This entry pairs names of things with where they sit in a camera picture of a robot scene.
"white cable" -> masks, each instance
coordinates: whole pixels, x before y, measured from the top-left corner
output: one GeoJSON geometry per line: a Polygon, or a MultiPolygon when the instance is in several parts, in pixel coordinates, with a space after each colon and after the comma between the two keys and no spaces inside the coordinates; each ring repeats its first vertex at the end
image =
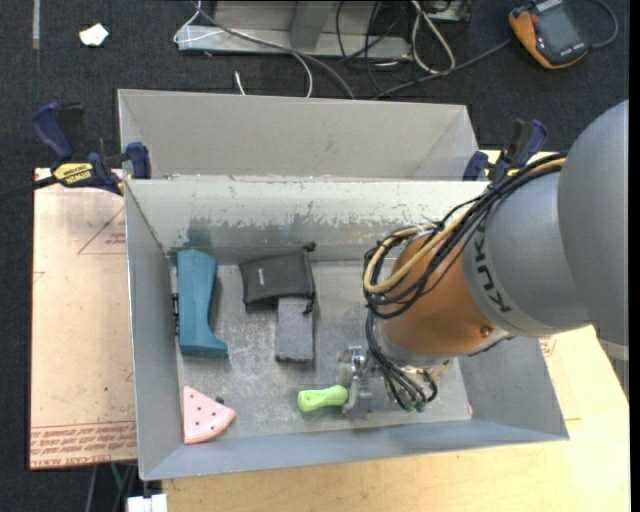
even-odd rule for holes
{"type": "Polygon", "coordinates": [[[429,18],[427,13],[422,9],[422,6],[417,2],[417,0],[412,0],[411,5],[413,5],[413,7],[416,9],[418,13],[416,16],[416,20],[413,24],[413,29],[411,31],[411,46],[413,47],[413,60],[420,68],[422,68],[427,73],[437,74],[437,73],[443,72],[443,71],[437,71],[427,66],[418,55],[418,51],[416,48],[416,42],[417,42],[416,40],[418,36],[418,27],[420,25],[420,19],[422,18],[425,21],[425,23],[429,26],[429,29],[431,30],[431,32],[433,32],[433,34],[436,36],[442,48],[444,48],[444,50],[447,52],[447,56],[449,57],[449,62],[450,62],[448,69],[453,69],[456,66],[456,59],[455,59],[455,56],[453,55],[453,52],[451,51],[450,46],[447,44],[444,37],[442,37],[442,34],[440,33],[440,31],[436,28],[433,21],[431,21],[431,19],[429,18]]]}
{"type": "Polygon", "coordinates": [[[238,73],[237,71],[234,71],[233,76],[236,79],[236,84],[238,85],[238,89],[240,89],[240,92],[242,93],[243,96],[246,96],[247,93],[244,92],[244,89],[242,88],[242,82],[240,81],[240,73],[238,73]]]}
{"type": "MultiPolygon", "coordinates": [[[[178,44],[178,34],[186,27],[188,27],[189,25],[191,25],[194,21],[196,21],[196,19],[198,18],[198,16],[200,16],[200,9],[202,7],[202,0],[198,0],[198,8],[196,9],[196,12],[193,14],[193,16],[191,16],[191,18],[189,18],[187,20],[187,22],[182,25],[177,32],[173,35],[173,42],[175,44],[178,44]]],[[[189,39],[189,40],[183,40],[183,43],[189,43],[191,41],[197,41],[198,39],[202,39],[202,37],[197,37],[195,39],[189,39]]]]}
{"type": "MultiPolygon", "coordinates": [[[[198,18],[198,16],[200,16],[201,9],[202,9],[202,0],[199,0],[195,14],[193,16],[191,16],[191,18],[189,18],[187,20],[187,22],[184,25],[182,25],[178,29],[178,31],[174,34],[173,42],[175,44],[178,44],[178,34],[182,30],[184,30],[186,27],[191,25],[198,18]]],[[[236,37],[238,37],[238,36],[244,37],[245,39],[248,39],[249,41],[253,41],[254,43],[261,44],[263,46],[281,49],[282,51],[288,53],[292,57],[295,57],[295,59],[298,62],[300,62],[300,64],[302,64],[302,66],[304,67],[304,70],[306,71],[307,76],[309,77],[309,88],[307,90],[307,95],[305,97],[306,98],[310,98],[311,97],[311,94],[313,94],[313,73],[311,73],[311,69],[309,68],[307,63],[304,61],[304,59],[298,54],[298,52],[291,51],[290,48],[287,48],[286,46],[281,46],[281,45],[276,44],[276,43],[272,43],[271,41],[265,41],[263,39],[258,39],[257,37],[250,36],[249,34],[244,34],[242,32],[237,32],[237,33],[234,33],[234,32],[236,32],[236,31],[229,31],[229,30],[220,29],[220,30],[217,30],[215,32],[207,32],[204,35],[201,35],[201,36],[198,36],[198,37],[194,37],[192,39],[181,39],[180,42],[181,43],[190,43],[192,41],[198,41],[199,39],[204,39],[205,37],[210,37],[210,36],[215,35],[215,34],[227,33],[227,34],[232,35],[232,36],[235,35],[236,37]]],[[[236,83],[238,84],[238,87],[240,88],[240,92],[242,93],[243,96],[246,96],[246,93],[244,92],[244,89],[242,88],[242,84],[240,82],[240,75],[238,74],[237,71],[235,72],[235,79],[236,79],[236,83]]]]}
{"type": "Polygon", "coordinates": [[[298,52],[296,51],[292,51],[290,48],[287,48],[286,46],[282,46],[279,45],[277,43],[272,43],[271,41],[265,41],[264,39],[258,39],[257,37],[253,37],[250,36],[249,34],[245,34],[244,32],[240,32],[238,30],[224,30],[221,29],[223,32],[231,35],[231,36],[236,36],[236,37],[242,37],[244,39],[247,39],[249,41],[252,41],[256,44],[260,44],[262,46],[266,46],[267,48],[271,47],[271,48],[277,48],[279,50],[282,50],[283,52],[291,55],[292,57],[294,57],[300,64],[302,64],[302,66],[304,67],[304,70],[307,72],[307,76],[309,77],[309,89],[307,90],[307,95],[305,96],[306,98],[310,98],[311,94],[313,93],[313,74],[311,73],[311,69],[309,69],[309,66],[307,65],[307,63],[304,61],[304,59],[298,54],[298,52]]]}
{"type": "MultiPolygon", "coordinates": [[[[198,9],[198,5],[194,2],[191,1],[191,4],[198,9]]],[[[314,62],[315,64],[317,64],[318,66],[322,67],[325,71],[327,71],[327,73],[331,74],[333,76],[333,78],[336,79],[336,81],[341,85],[341,87],[344,89],[344,91],[347,93],[347,95],[349,96],[349,98],[351,98],[352,100],[355,100],[356,97],[353,94],[353,91],[351,90],[351,87],[349,87],[349,84],[347,84],[347,82],[344,81],[344,78],[342,78],[342,76],[340,76],[339,73],[337,73],[331,66],[325,64],[324,62],[322,62],[320,59],[316,59],[314,56],[306,54],[306,53],[302,53],[299,50],[295,50],[293,48],[288,48],[286,46],[283,46],[281,44],[277,44],[277,43],[272,43],[270,41],[264,41],[262,39],[258,39],[256,37],[252,37],[249,36],[247,34],[243,34],[241,32],[238,32],[236,30],[230,29],[228,27],[225,27],[224,25],[221,25],[220,23],[217,23],[211,16],[209,16],[206,12],[202,12],[201,11],[202,16],[204,16],[214,27],[218,27],[221,30],[224,30],[225,32],[227,32],[228,34],[231,34],[233,36],[237,36],[240,37],[242,39],[247,39],[248,41],[252,41],[254,43],[258,43],[261,44],[263,46],[266,46],[267,48],[276,48],[280,51],[283,51],[285,53],[289,53],[291,55],[297,55],[299,59],[302,59],[303,57],[305,59],[310,60],[311,62],[314,62]]],[[[305,70],[307,71],[307,73],[311,76],[311,70],[309,69],[309,67],[306,65],[305,63],[305,70]]]]}

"gray bin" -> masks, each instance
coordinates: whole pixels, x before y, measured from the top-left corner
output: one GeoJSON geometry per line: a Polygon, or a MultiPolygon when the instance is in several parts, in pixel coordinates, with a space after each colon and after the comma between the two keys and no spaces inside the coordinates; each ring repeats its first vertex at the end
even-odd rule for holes
{"type": "Polygon", "coordinates": [[[297,391],[334,384],[337,355],[366,346],[364,252],[398,225],[441,217],[483,189],[461,181],[476,149],[464,107],[148,91],[119,99],[123,146],[144,142],[154,167],[153,179],[125,189],[143,479],[567,437],[531,338],[458,358],[422,414],[388,400],[364,420],[297,410],[297,391]],[[315,359],[278,363],[277,318],[245,311],[238,264],[308,242],[317,244],[315,359]],[[218,259],[212,328],[228,360],[182,357],[176,347],[169,275],[183,248],[218,259]],[[210,442],[182,443],[185,384],[237,413],[210,442]]]}

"blue clamp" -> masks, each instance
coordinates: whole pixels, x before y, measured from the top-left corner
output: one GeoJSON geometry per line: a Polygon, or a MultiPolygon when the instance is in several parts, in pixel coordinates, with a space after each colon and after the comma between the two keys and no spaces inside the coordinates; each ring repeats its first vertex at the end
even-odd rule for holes
{"type": "Polygon", "coordinates": [[[58,161],[54,167],[73,157],[75,150],[60,128],[58,104],[55,101],[48,103],[31,116],[31,126],[40,140],[55,151],[58,161]]]}
{"type": "Polygon", "coordinates": [[[148,180],[151,178],[149,152],[142,142],[132,142],[127,146],[126,154],[133,165],[133,177],[148,180]]]}
{"type": "Polygon", "coordinates": [[[494,183],[502,181],[509,169],[521,169],[527,165],[529,159],[542,149],[547,135],[547,129],[540,121],[516,120],[511,141],[496,161],[494,183]]]}
{"type": "Polygon", "coordinates": [[[80,117],[82,115],[82,107],[76,105],[75,109],[66,107],[62,112],[58,112],[58,103],[51,102],[40,108],[33,116],[31,116],[31,125],[36,132],[36,135],[40,140],[54,150],[57,160],[51,166],[52,179],[46,181],[34,183],[33,188],[39,188],[40,186],[48,186],[53,183],[61,183],[66,187],[79,186],[79,187],[94,187],[113,192],[118,195],[122,195],[123,187],[120,177],[111,171],[111,162],[122,163],[126,160],[130,160],[133,165],[133,177],[140,179],[151,178],[151,161],[147,148],[141,142],[132,142],[127,146],[126,153],[116,155],[110,158],[103,158],[97,152],[90,152],[86,160],[89,161],[91,169],[87,165],[82,167],[81,171],[77,169],[71,169],[67,171],[69,162],[76,153],[73,144],[65,134],[60,124],[61,114],[73,114],[71,128],[80,126],[80,117]],[[59,173],[55,173],[56,169],[60,168],[59,173]],[[69,179],[69,173],[76,173],[78,179],[69,179]]]}
{"type": "Polygon", "coordinates": [[[464,170],[462,181],[476,181],[489,165],[489,155],[476,151],[464,170]]]}

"black cable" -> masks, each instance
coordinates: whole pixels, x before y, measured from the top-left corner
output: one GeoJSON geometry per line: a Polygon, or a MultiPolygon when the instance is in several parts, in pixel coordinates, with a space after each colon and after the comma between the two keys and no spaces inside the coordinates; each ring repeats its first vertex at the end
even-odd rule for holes
{"type": "Polygon", "coordinates": [[[93,466],[91,472],[91,483],[89,484],[89,492],[87,493],[87,503],[84,506],[84,512],[90,512],[93,508],[93,494],[96,490],[96,477],[98,476],[98,465],[93,466]]]}
{"type": "Polygon", "coordinates": [[[287,48],[286,46],[282,46],[276,43],[271,43],[269,41],[264,41],[262,39],[258,39],[258,38],[254,38],[251,36],[248,36],[247,34],[243,34],[241,32],[236,32],[235,30],[232,30],[220,23],[218,23],[217,21],[215,21],[211,16],[209,16],[206,12],[204,12],[202,9],[200,9],[198,7],[197,2],[194,2],[193,0],[191,1],[191,4],[194,6],[194,8],[200,12],[200,15],[205,18],[209,23],[211,23],[214,27],[218,27],[220,30],[225,31],[227,34],[231,34],[232,36],[236,36],[239,37],[240,39],[244,39],[246,41],[251,41],[252,43],[256,43],[256,44],[260,44],[262,46],[266,46],[267,48],[274,48],[276,50],[280,50],[281,52],[284,53],[289,53],[291,55],[297,55],[300,58],[303,59],[307,59],[310,62],[313,62],[314,64],[317,64],[318,66],[320,66],[321,68],[323,68],[324,70],[326,70],[331,76],[333,76],[333,78],[336,79],[336,81],[340,84],[340,86],[344,89],[344,91],[347,93],[347,96],[349,96],[350,99],[355,100],[356,97],[353,94],[353,91],[351,90],[351,87],[349,87],[349,84],[347,84],[347,82],[344,81],[344,79],[340,76],[340,74],[334,70],[331,66],[325,64],[324,62],[322,62],[320,59],[316,59],[315,57],[313,57],[312,55],[309,55],[308,53],[304,53],[298,50],[294,50],[292,48],[287,48]]]}
{"type": "Polygon", "coordinates": [[[375,339],[375,333],[373,329],[375,318],[369,311],[367,320],[365,323],[365,330],[367,335],[367,342],[369,344],[369,354],[378,363],[378,366],[384,377],[385,386],[387,387],[387,393],[390,398],[394,400],[405,411],[417,410],[419,412],[424,411],[426,404],[433,401],[438,393],[438,386],[431,378],[426,370],[421,370],[423,379],[428,383],[431,388],[431,394],[427,396],[424,392],[424,387],[419,386],[413,379],[407,376],[407,374],[399,368],[395,363],[390,361],[382,352],[380,345],[375,339]],[[401,392],[406,394],[409,401],[406,402],[400,395],[401,392]]]}
{"type": "Polygon", "coordinates": [[[478,62],[479,60],[484,59],[485,57],[488,57],[489,55],[492,55],[494,53],[496,53],[499,50],[502,50],[504,47],[506,47],[509,43],[511,43],[512,39],[509,38],[506,41],[500,43],[498,46],[495,46],[494,48],[487,50],[486,52],[478,55],[477,57],[474,57],[471,60],[468,60],[466,62],[463,62],[462,64],[458,64],[457,66],[454,66],[451,69],[447,69],[444,71],[441,71],[440,73],[433,73],[430,75],[424,75],[420,78],[416,78],[414,80],[411,80],[410,82],[407,82],[405,84],[400,84],[400,85],[396,85],[395,87],[391,87],[390,89],[387,89],[386,91],[384,91],[381,94],[378,94],[377,96],[374,96],[372,99],[374,100],[380,100],[382,98],[385,97],[393,97],[393,94],[401,91],[402,89],[406,89],[407,87],[411,87],[412,85],[420,85],[428,80],[434,80],[436,78],[440,78],[443,76],[447,76],[451,73],[453,73],[454,71],[459,71],[460,69],[464,69],[467,66],[470,66],[472,64],[475,64],[476,62],[478,62]]]}
{"type": "MultiPolygon", "coordinates": [[[[393,289],[399,286],[400,283],[403,282],[403,280],[406,278],[405,276],[403,280],[400,280],[398,283],[394,284],[389,290],[387,290],[384,293],[374,294],[374,293],[369,293],[365,290],[365,298],[369,305],[370,312],[379,318],[383,318],[383,319],[394,318],[404,313],[406,310],[408,310],[420,297],[423,297],[427,293],[430,293],[441,282],[441,280],[449,271],[453,263],[458,259],[458,257],[464,250],[464,247],[466,246],[467,243],[469,243],[469,240],[471,239],[469,235],[472,234],[480,225],[480,223],[488,216],[491,208],[498,201],[512,194],[515,190],[522,187],[526,183],[534,179],[540,178],[551,172],[557,172],[559,170],[558,166],[551,167],[549,169],[545,169],[542,171],[538,171],[534,174],[532,174],[530,171],[540,167],[541,165],[551,162],[553,160],[563,158],[564,156],[565,156],[564,153],[556,153],[553,155],[549,155],[545,158],[538,159],[535,162],[523,167],[514,175],[503,179],[498,185],[490,186],[490,188],[488,188],[488,190],[484,194],[482,194],[475,200],[472,200],[472,201],[475,201],[475,204],[471,208],[469,208],[469,210],[465,212],[465,214],[463,214],[463,217],[457,229],[454,230],[451,234],[449,234],[449,236],[440,244],[440,247],[436,250],[436,253],[430,259],[423,274],[419,278],[417,278],[409,287],[407,287],[402,292],[397,293],[396,295],[393,295],[393,296],[389,295],[389,292],[391,292],[393,289]],[[437,269],[443,263],[445,258],[447,258],[451,254],[453,249],[463,240],[464,240],[464,243],[462,248],[453,258],[453,260],[448,263],[447,267],[438,277],[436,282],[433,283],[428,288],[425,288],[429,281],[429,278],[431,277],[435,269],[437,269]],[[387,312],[387,313],[383,313],[377,309],[379,307],[389,306],[389,305],[399,305],[400,307],[397,309],[394,309],[392,312],[387,312]]],[[[448,217],[450,217],[455,210],[459,209],[465,204],[468,204],[469,202],[470,201],[467,201],[451,209],[447,213],[444,219],[447,219],[448,217]]],[[[382,268],[383,260],[388,254],[388,252],[394,247],[396,247],[397,245],[399,245],[402,241],[409,239],[413,236],[414,235],[406,235],[403,238],[400,236],[395,236],[392,233],[390,236],[387,237],[385,241],[388,242],[389,240],[391,240],[391,242],[388,242],[384,246],[385,247],[384,251],[372,270],[371,284],[373,285],[377,284],[377,279],[382,268]]],[[[371,257],[377,250],[378,250],[378,247],[368,251],[367,254],[365,255],[365,269],[367,268],[369,261],[371,260],[371,257]]]]}
{"type": "Polygon", "coordinates": [[[389,25],[389,28],[387,28],[387,30],[385,31],[384,34],[382,34],[381,36],[378,36],[378,38],[375,41],[372,41],[370,44],[366,44],[360,48],[358,51],[347,55],[345,49],[344,49],[344,45],[342,42],[342,31],[340,30],[340,13],[342,12],[342,8],[344,7],[344,4],[346,3],[345,0],[342,0],[340,2],[340,4],[338,5],[338,8],[336,9],[336,37],[338,38],[338,45],[340,46],[340,53],[342,54],[342,59],[341,62],[345,62],[348,60],[351,60],[359,55],[362,55],[365,51],[373,48],[374,46],[376,46],[377,44],[381,43],[385,37],[387,37],[389,35],[389,33],[393,30],[393,28],[398,24],[398,22],[401,20],[402,18],[402,9],[398,9],[398,16],[396,17],[395,21],[389,25]]]}
{"type": "Polygon", "coordinates": [[[137,464],[131,464],[127,467],[124,475],[122,477],[122,485],[118,488],[118,493],[116,494],[116,498],[113,502],[113,507],[111,512],[118,512],[118,509],[121,508],[121,500],[123,494],[128,494],[131,492],[131,488],[133,486],[133,482],[135,481],[137,471],[137,464]]]}
{"type": "Polygon", "coordinates": [[[616,37],[618,37],[619,28],[618,28],[618,17],[613,12],[611,7],[609,7],[605,2],[603,2],[603,0],[593,0],[593,1],[596,2],[597,4],[599,4],[605,11],[607,11],[609,16],[611,17],[611,20],[613,21],[613,31],[611,32],[611,35],[607,39],[605,39],[604,41],[602,41],[600,43],[592,43],[591,44],[591,48],[597,50],[599,48],[604,48],[608,44],[612,43],[613,40],[616,37]]]}
{"type": "Polygon", "coordinates": [[[371,28],[373,27],[373,20],[376,17],[376,14],[378,14],[378,9],[380,8],[380,4],[381,4],[381,0],[378,0],[374,6],[373,9],[371,10],[371,16],[369,17],[369,24],[367,26],[367,33],[365,35],[365,40],[364,40],[364,65],[365,65],[365,69],[367,71],[367,75],[369,76],[369,80],[371,81],[371,85],[373,85],[373,87],[381,94],[384,93],[384,91],[380,88],[380,86],[378,85],[378,82],[376,82],[376,79],[373,77],[373,73],[371,72],[371,67],[369,65],[369,34],[371,33],[371,28]]]}
{"type": "MultiPolygon", "coordinates": [[[[515,189],[521,187],[522,185],[528,183],[529,181],[533,180],[533,179],[537,179],[540,178],[546,174],[549,174],[551,172],[556,172],[558,170],[558,168],[551,168],[545,171],[540,171],[538,173],[536,173],[533,176],[527,176],[523,179],[520,180],[515,180],[513,182],[508,183],[509,188],[507,189],[508,194],[512,193],[515,189]]],[[[475,214],[474,218],[471,218],[471,220],[466,222],[466,226],[465,223],[462,224],[462,227],[458,228],[456,230],[456,232],[453,235],[450,235],[450,237],[443,243],[442,247],[438,250],[438,252],[436,253],[436,255],[431,259],[431,261],[429,262],[429,264],[427,265],[427,268],[425,269],[425,272],[423,273],[423,275],[416,279],[416,281],[405,291],[401,292],[400,294],[394,296],[394,297],[388,297],[386,294],[381,294],[379,296],[379,298],[377,299],[372,299],[370,297],[367,297],[367,300],[369,302],[369,304],[371,306],[381,306],[381,305],[389,305],[389,304],[398,304],[398,298],[404,298],[405,296],[407,296],[409,293],[412,293],[415,291],[414,295],[411,296],[410,299],[408,299],[406,302],[402,302],[402,306],[397,309],[394,310],[392,313],[381,313],[377,310],[375,310],[374,308],[372,308],[371,310],[373,311],[373,313],[380,317],[380,318],[393,318],[396,316],[399,316],[400,314],[404,313],[407,309],[409,309],[420,297],[426,295],[427,293],[431,292],[439,283],[440,281],[444,278],[444,276],[446,275],[446,273],[449,271],[449,269],[451,268],[451,266],[453,265],[453,263],[455,262],[455,260],[457,260],[457,258],[460,256],[460,254],[462,253],[464,247],[466,246],[466,244],[469,242],[470,240],[470,234],[472,234],[476,229],[477,226],[480,224],[480,222],[486,218],[486,216],[488,215],[491,207],[494,205],[494,203],[497,200],[500,200],[502,197],[504,197],[504,193],[498,193],[496,198],[493,198],[491,201],[489,202],[485,202],[485,204],[482,205],[482,207],[479,209],[479,213],[475,214]],[[465,238],[465,242],[463,244],[463,247],[461,248],[461,250],[458,252],[458,254],[454,257],[454,259],[447,265],[447,267],[445,268],[444,272],[440,275],[440,277],[437,279],[437,281],[430,286],[428,289],[424,289],[424,286],[426,285],[426,283],[429,280],[429,277],[431,276],[432,272],[438,268],[442,262],[444,261],[444,259],[450,254],[450,252],[453,250],[453,248],[460,242],[460,240],[462,240],[463,238],[465,238]]],[[[381,267],[381,265],[377,265],[376,266],[376,272],[379,272],[379,268],[381,267]]]]}

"cable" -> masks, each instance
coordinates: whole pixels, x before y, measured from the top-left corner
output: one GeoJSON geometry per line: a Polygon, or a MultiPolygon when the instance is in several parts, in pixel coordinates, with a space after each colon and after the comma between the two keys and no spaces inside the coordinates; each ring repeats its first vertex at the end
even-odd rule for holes
{"type": "Polygon", "coordinates": [[[280,44],[272,43],[270,41],[264,41],[262,39],[258,39],[257,37],[253,37],[253,36],[250,36],[248,34],[243,34],[242,32],[237,32],[237,31],[232,30],[232,29],[230,29],[228,27],[225,27],[224,25],[221,25],[217,21],[214,21],[214,19],[211,16],[209,16],[206,12],[202,11],[200,9],[200,6],[198,6],[198,4],[196,4],[196,2],[191,1],[191,4],[196,9],[198,9],[198,12],[200,12],[200,15],[203,18],[205,18],[207,21],[209,21],[209,23],[211,23],[214,27],[217,27],[220,30],[225,31],[228,34],[231,34],[232,36],[236,36],[236,37],[239,37],[241,39],[245,39],[246,41],[251,41],[253,43],[260,44],[262,46],[266,46],[267,48],[274,48],[274,49],[280,50],[280,51],[282,51],[284,53],[288,53],[288,54],[291,54],[293,56],[296,56],[298,58],[298,60],[307,59],[307,60],[313,62],[314,64],[317,64],[318,66],[320,66],[321,68],[326,70],[328,73],[330,73],[331,76],[333,76],[336,79],[336,81],[340,84],[340,86],[347,93],[347,95],[349,96],[350,99],[352,99],[352,100],[356,99],[355,95],[353,94],[353,91],[351,90],[351,87],[349,87],[349,85],[344,81],[344,79],[333,68],[331,68],[330,66],[328,66],[327,64],[325,64],[321,60],[316,59],[315,57],[313,57],[312,55],[309,55],[307,53],[303,53],[301,51],[294,50],[292,48],[288,48],[288,47],[282,46],[280,44]]]}
{"type": "Polygon", "coordinates": [[[382,2],[378,0],[374,4],[373,8],[371,9],[371,16],[369,16],[369,23],[367,24],[367,33],[365,34],[365,39],[364,39],[364,66],[367,71],[367,75],[369,76],[369,80],[371,81],[371,84],[379,93],[382,93],[384,91],[380,88],[380,86],[378,85],[378,82],[376,82],[376,79],[373,77],[373,73],[371,73],[371,68],[369,67],[369,35],[373,27],[373,20],[375,19],[376,14],[378,14],[378,9],[380,9],[381,4],[382,2]]]}
{"type": "Polygon", "coordinates": [[[91,472],[91,483],[89,484],[89,492],[87,493],[87,503],[84,507],[84,512],[90,512],[93,508],[93,494],[96,490],[96,477],[98,476],[98,465],[93,466],[93,471],[91,472]]]}
{"type": "Polygon", "coordinates": [[[378,246],[365,254],[365,269],[363,272],[363,290],[369,306],[369,310],[380,318],[393,318],[409,309],[420,297],[433,290],[444,277],[453,262],[460,256],[462,249],[470,240],[470,234],[477,229],[477,226],[491,211],[491,208],[500,200],[513,193],[533,179],[537,179],[550,172],[557,172],[564,164],[566,155],[558,153],[545,158],[538,159],[515,173],[509,174],[498,184],[491,184],[480,196],[452,208],[440,223],[426,224],[410,228],[400,228],[388,235],[378,246]],[[453,221],[445,225],[453,213],[463,206],[471,204],[468,210],[458,216],[453,221]],[[400,243],[415,239],[416,233],[422,228],[431,228],[429,236],[422,243],[422,246],[413,257],[409,259],[399,270],[394,271],[389,278],[378,283],[378,276],[382,269],[384,258],[400,243]],[[444,272],[441,273],[435,283],[426,288],[433,272],[444,262],[454,248],[462,243],[462,248],[450,261],[444,272]],[[408,287],[395,295],[389,295],[406,278],[409,271],[422,261],[429,251],[435,250],[434,254],[426,265],[423,273],[414,280],[408,287]],[[392,311],[383,312],[379,308],[395,305],[398,308],[392,311]]]}
{"type": "MultiPolygon", "coordinates": [[[[196,21],[198,19],[198,16],[200,16],[200,8],[201,7],[202,7],[202,0],[198,0],[198,6],[196,7],[196,12],[173,35],[173,42],[175,44],[178,44],[178,34],[180,32],[182,32],[182,30],[184,30],[186,27],[188,27],[189,25],[191,25],[194,21],[196,21]]],[[[213,35],[213,34],[205,34],[204,36],[196,37],[194,39],[183,39],[182,42],[183,43],[190,43],[191,41],[197,41],[198,39],[204,39],[205,37],[209,37],[211,35],[213,35]]]]}
{"type": "Polygon", "coordinates": [[[442,34],[440,33],[440,31],[436,28],[433,21],[431,21],[431,18],[429,18],[429,16],[424,11],[422,6],[417,2],[417,0],[412,0],[411,5],[413,5],[413,7],[416,9],[416,12],[417,12],[415,22],[413,23],[413,29],[411,30],[411,46],[412,46],[413,59],[415,63],[427,73],[441,73],[441,71],[435,71],[431,69],[429,66],[427,66],[418,55],[416,38],[418,35],[418,27],[420,26],[420,19],[422,18],[424,19],[425,23],[429,26],[429,29],[431,30],[431,32],[433,32],[433,34],[436,36],[436,38],[438,39],[438,41],[440,42],[444,50],[447,52],[447,56],[449,57],[449,62],[450,62],[448,69],[449,70],[453,69],[456,66],[456,59],[453,55],[453,52],[451,51],[451,47],[445,41],[444,37],[442,37],[442,34]]]}
{"type": "Polygon", "coordinates": [[[238,89],[240,89],[240,94],[242,94],[243,96],[246,96],[247,93],[244,92],[244,89],[242,87],[242,82],[240,81],[240,73],[238,73],[237,71],[234,71],[233,77],[236,79],[236,85],[238,86],[238,89]]]}
{"type": "Polygon", "coordinates": [[[120,488],[122,486],[122,476],[120,475],[120,470],[115,462],[109,464],[111,466],[111,473],[113,474],[113,479],[116,481],[116,486],[120,488]]]}
{"type": "Polygon", "coordinates": [[[418,412],[423,412],[426,405],[433,401],[438,394],[438,387],[435,381],[426,369],[418,371],[431,388],[431,394],[427,396],[424,392],[424,386],[419,386],[402,368],[389,360],[376,340],[374,321],[375,318],[371,311],[369,311],[365,323],[369,354],[378,363],[389,397],[405,411],[415,409],[418,412]]]}
{"type": "Polygon", "coordinates": [[[118,488],[118,493],[116,494],[116,498],[113,502],[113,507],[111,508],[111,512],[117,512],[121,505],[121,499],[123,494],[128,494],[131,492],[131,488],[133,486],[133,482],[136,477],[136,468],[137,464],[132,464],[127,467],[124,472],[124,476],[122,477],[122,485],[118,488]]]}
{"type": "Polygon", "coordinates": [[[425,75],[422,76],[420,78],[416,78],[414,80],[411,80],[410,82],[407,82],[405,84],[400,84],[400,85],[396,85],[395,87],[391,87],[390,89],[387,89],[386,91],[384,91],[382,94],[378,94],[377,96],[373,97],[372,99],[374,100],[380,100],[382,98],[385,97],[391,97],[394,93],[401,91],[402,89],[406,89],[407,87],[411,87],[413,85],[420,85],[428,80],[434,80],[435,78],[439,78],[441,76],[447,76],[450,73],[453,73],[454,71],[459,71],[461,69],[466,68],[467,66],[470,66],[472,64],[475,64],[476,62],[484,59],[485,57],[488,57],[489,55],[496,53],[499,50],[502,50],[504,47],[506,47],[507,45],[509,45],[511,43],[512,39],[509,38],[506,41],[503,41],[502,43],[500,43],[498,46],[495,46],[493,48],[491,48],[490,50],[487,50],[484,53],[481,53],[480,55],[478,55],[477,57],[474,57],[473,59],[470,59],[466,62],[463,62],[462,64],[458,64],[456,67],[451,68],[451,69],[447,69],[445,71],[441,71],[440,73],[435,73],[435,74],[431,74],[431,75],[425,75]]]}
{"type": "Polygon", "coordinates": [[[613,40],[616,37],[618,37],[619,28],[618,28],[618,17],[613,12],[611,7],[609,7],[606,3],[604,3],[603,0],[593,0],[593,1],[596,2],[597,4],[599,4],[604,10],[606,10],[607,13],[609,14],[609,16],[611,17],[611,20],[613,21],[613,31],[611,32],[611,35],[607,39],[605,39],[604,41],[602,41],[600,43],[592,43],[591,44],[591,48],[597,50],[599,48],[604,48],[608,44],[612,43],[613,40]]]}
{"type": "MultiPolygon", "coordinates": [[[[371,43],[367,44],[365,42],[365,45],[360,48],[358,51],[347,55],[345,49],[344,49],[344,45],[342,42],[342,31],[340,30],[340,13],[342,12],[342,8],[344,7],[344,4],[346,3],[345,0],[342,0],[340,2],[340,4],[338,4],[338,8],[336,9],[336,37],[338,38],[338,45],[340,46],[340,53],[342,54],[342,62],[351,60],[355,57],[357,57],[358,55],[362,55],[365,51],[368,51],[369,49],[373,48],[374,46],[376,46],[377,44],[379,44],[380,42],[382,42],[384,40],[385,37],[387,37],[389,35],[389,33],[393,30],[393,28],[398,24],[398,22],[401,20],[402,18],[402,9],[398,9],[398,16],[395,19],[395,21],[389,26],[389,28],[386,30],[386,32],[384,34],[382,34],[381,36],[378,37],[378,39],[372,41],[371,43]]],[[[371,26],[369,25],[369,27],[367,28],[367,32],[370,32],[371,30],[371,26]]]]}

